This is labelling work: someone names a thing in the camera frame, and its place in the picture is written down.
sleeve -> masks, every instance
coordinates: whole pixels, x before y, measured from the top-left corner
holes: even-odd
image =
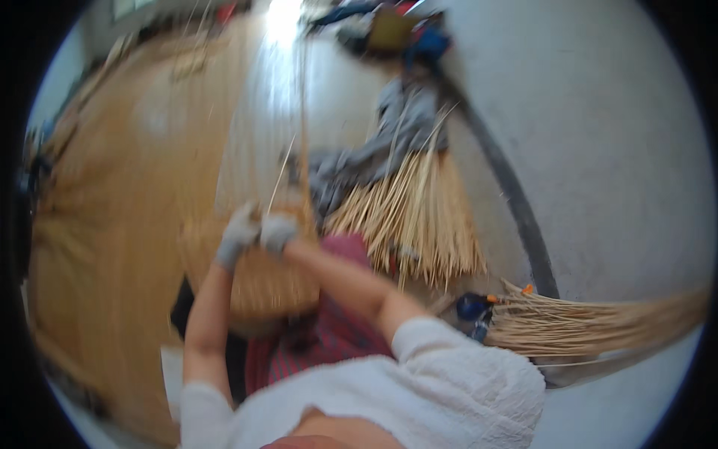
[[[234,411],[214,387],[190,382],[182,389],[179,402],[179,437],[183,449],[222,445],[229,433]]]
[[[509,420],[532,428],[544,404],[544,377],[526,357],[484,346],[438,318],[408,320],[391,350],[413,377],[448,388]]]

person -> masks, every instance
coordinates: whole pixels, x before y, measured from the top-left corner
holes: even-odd
[[[190,311],[183,448],[529,446],[545,383],[527,358],[481,345],[367,266],[303,240],[289,216],[257,223],[254,211],[248,204],[234,213]],[[305,367],[265,382],[233,410],[225,364],[230,291],[238,257],[254,244],[314,277],[389,353]]]

gray fabric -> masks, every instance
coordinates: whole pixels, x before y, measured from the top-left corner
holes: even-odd
[[[309,188],[319,221],[337,210],[355,185],[369,185],[381,180],[387,168],[389,174],[394,173],[408,152],[421,149],[434,128],[437,99],[433,88],[413,85],[405,90],[401,79],[394,78],[379,94],[379,130],[363,147],[309,153]],[[403,112],[404,120],[389,164],[391,142]],[[442,151],[448,144],[442,127],[436,150]]]

wall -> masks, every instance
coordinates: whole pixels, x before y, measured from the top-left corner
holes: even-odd
[[[707,141],[645,12],[623,0],[444,3],[455,38],[444,69],[516,171],[560,295],[642,300],[709,282],[716,198]],[[532,448],[639,446],[698,338],[549,392]]]
[[[84,34],[83,23],[78,22],[60,45],[37,91],[27,122],[28,128],[42,125],[45,119],[55,118],[70,87],[87,68],[89,60]]]
[[[230,0],[156,0],[115,22],[112,14],[112,0],[95,0],[86,12],[91,54],[93,57],[106,56],[118,37],[137,31],[158,14],[169,11],[185,11],[189,14],[196,2],[195,14],[201,17],[209,1],[216,6]]]

gray work glove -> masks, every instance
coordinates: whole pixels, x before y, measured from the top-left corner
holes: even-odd
[[[215,261],[230,273],[234,273],[237,259],[256,242],[259,235],[259,223],[252,221],[251,218],[255,209],[255,203],[246,203],[237,209],[222,234],[222,242],[217,248]]]
[[[262,219],[262,230],[259,243],[267,251],[281,256],[284,245],[297,234],[297,220],[295,217],[271,214]]]

